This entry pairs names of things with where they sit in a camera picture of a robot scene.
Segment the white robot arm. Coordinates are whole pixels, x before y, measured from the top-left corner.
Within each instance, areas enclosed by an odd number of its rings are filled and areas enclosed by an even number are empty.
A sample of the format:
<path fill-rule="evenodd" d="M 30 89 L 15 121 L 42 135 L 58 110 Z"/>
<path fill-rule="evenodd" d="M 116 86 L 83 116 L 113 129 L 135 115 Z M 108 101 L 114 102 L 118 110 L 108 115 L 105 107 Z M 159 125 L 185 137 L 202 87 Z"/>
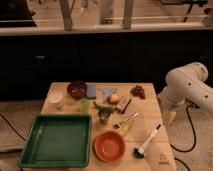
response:
<path fill-rule="evenodd" d="M 167 73 L 166 86 L 157 95 L 164 126 L 173 121 L 176 116 L 175 108 L 185 100 L 190 100 L 207 113 L 213 114 L 213 88 L 205 84 L 207 78 L 207 67 L 200 62 L 193 62 Z"/>

